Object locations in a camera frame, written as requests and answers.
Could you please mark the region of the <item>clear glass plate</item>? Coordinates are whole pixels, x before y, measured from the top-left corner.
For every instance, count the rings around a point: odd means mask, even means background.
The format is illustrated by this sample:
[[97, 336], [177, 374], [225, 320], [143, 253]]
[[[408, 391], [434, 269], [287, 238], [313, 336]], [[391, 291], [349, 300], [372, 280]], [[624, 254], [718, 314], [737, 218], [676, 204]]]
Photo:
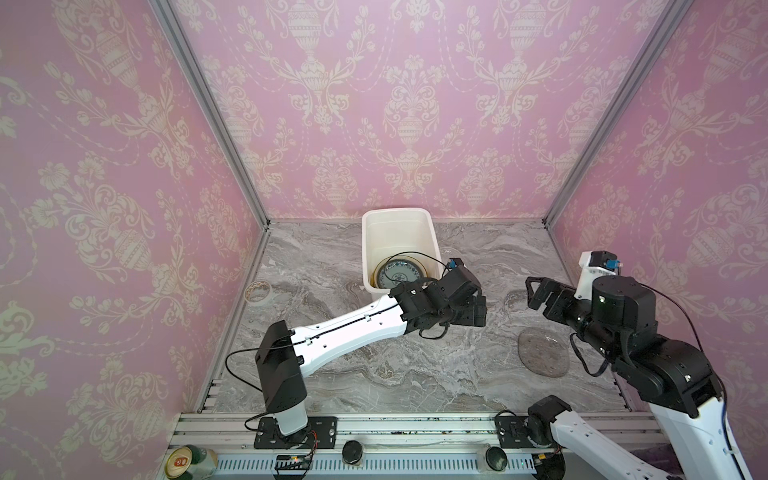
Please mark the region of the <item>clear glass plate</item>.
[[561, 338], [549, 330], [525, 328], [518, 335], [517, 351], [523, 366], [534, 374], [561, 378], [569, 371], [568, 349]]

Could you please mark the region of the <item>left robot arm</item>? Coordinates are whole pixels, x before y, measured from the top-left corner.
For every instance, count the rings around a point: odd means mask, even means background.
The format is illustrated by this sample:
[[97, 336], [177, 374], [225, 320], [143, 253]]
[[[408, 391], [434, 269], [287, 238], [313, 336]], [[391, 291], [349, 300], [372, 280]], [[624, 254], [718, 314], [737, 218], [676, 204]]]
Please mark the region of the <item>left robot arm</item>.
[[243, 426], [257, 430], [255, 422], [268, 418], [278, 436], [299, 442], [309, 431], [305, 379], [335, 359], [372, 343], [416, 332], [437, 341], [452, 326], [486, 325], [487, 299], [477, 277], [459, 258], [453, 258], [439, 278], [423, 277], [397, 283], [372, 303], [321, 323], [289, 327], [272, 323], [254, 355], [259, 383], [229, 373], [263, 395], [265, 410], [247, 418]]

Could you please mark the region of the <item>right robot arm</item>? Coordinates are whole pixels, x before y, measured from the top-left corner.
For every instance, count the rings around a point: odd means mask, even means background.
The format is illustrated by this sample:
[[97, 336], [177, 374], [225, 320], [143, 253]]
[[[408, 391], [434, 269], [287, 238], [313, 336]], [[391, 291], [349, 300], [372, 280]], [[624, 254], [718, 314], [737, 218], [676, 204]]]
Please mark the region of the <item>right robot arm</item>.
[[[658, 332], [653, 288], [621, 273], [617, 256], [586, 251], [571, 287], [527, 278], [527, 305], [571, 328], [603, 359], [601, 368], [624, 379], [646, 402], [669, 441], [683, 479], [751, 476], [729, 425], [727, 391], [702, 348]], [[591, 427], [565, 401], [550, 395], [528, 410], [532, 442], [562, 447], [608, 479], [669, 479]]]

